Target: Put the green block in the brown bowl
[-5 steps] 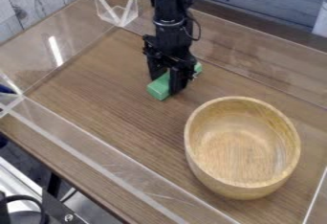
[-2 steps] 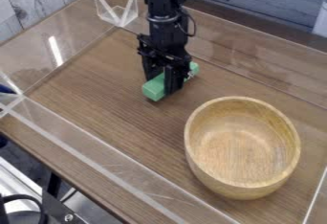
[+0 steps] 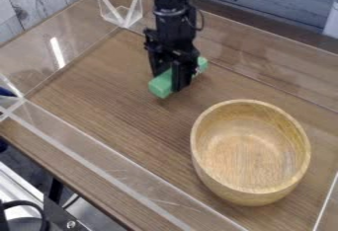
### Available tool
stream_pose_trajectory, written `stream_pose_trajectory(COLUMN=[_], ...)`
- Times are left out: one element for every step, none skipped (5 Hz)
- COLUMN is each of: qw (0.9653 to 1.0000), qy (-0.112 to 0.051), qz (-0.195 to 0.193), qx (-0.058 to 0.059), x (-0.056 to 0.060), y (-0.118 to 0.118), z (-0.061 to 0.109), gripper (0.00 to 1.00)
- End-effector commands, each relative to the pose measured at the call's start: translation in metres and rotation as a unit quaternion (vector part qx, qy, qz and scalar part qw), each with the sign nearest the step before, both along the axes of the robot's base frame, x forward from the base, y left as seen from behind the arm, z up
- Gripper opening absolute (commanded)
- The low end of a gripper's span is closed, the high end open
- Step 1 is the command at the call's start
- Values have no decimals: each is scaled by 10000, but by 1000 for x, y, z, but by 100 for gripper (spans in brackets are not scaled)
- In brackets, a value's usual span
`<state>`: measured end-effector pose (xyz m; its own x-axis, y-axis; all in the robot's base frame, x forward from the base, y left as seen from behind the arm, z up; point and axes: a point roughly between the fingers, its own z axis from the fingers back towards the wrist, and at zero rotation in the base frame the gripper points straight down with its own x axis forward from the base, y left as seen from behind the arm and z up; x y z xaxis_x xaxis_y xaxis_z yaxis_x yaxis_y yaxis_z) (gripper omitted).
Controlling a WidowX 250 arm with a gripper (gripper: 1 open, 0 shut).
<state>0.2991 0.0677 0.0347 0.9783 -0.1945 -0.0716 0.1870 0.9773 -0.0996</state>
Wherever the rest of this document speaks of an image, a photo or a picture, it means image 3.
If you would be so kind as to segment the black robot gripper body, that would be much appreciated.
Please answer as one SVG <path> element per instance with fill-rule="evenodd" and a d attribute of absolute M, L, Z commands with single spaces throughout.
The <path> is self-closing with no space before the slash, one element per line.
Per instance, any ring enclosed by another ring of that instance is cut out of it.
<path fill-rule="evenodd" d="M 170 9 L 154 11 L 157 27 L 145 28 L 146 51 L 169 51 L 173 64 L 178 61 L 195 60 L 199 51 L 194 46 L 194 39 L 198 32 L 197 10 Z"/>

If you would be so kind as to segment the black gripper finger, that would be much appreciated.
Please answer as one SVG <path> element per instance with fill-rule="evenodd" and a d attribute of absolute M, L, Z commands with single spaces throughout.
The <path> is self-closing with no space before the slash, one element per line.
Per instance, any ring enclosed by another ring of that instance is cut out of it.
<path fill-rule="evenodd" d="M 197 72 L 197 61 L 175 61 L 171 65 L 171 89 L 179 92 L 190 83 Z"/>
<path fill-rule="evenodd" d="M 171 55 L 169 51 L 149 51 L 151 70 L 155 77 L 170 69 Z"/>

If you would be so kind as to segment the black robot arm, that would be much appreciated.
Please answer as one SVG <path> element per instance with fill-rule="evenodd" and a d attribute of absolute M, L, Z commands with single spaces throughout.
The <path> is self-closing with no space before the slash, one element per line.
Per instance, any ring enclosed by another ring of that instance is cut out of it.
<path fill-rule="evenodd" d="M 174 92 L 190 85 L 197 73 L 199 50 L 194 40 L 203 30 L 197 23 L 197 12 L 190 0 L 154 0 L 157 27 L 145 28 L 153 74 L 159 77 L 171 71 Z"/>

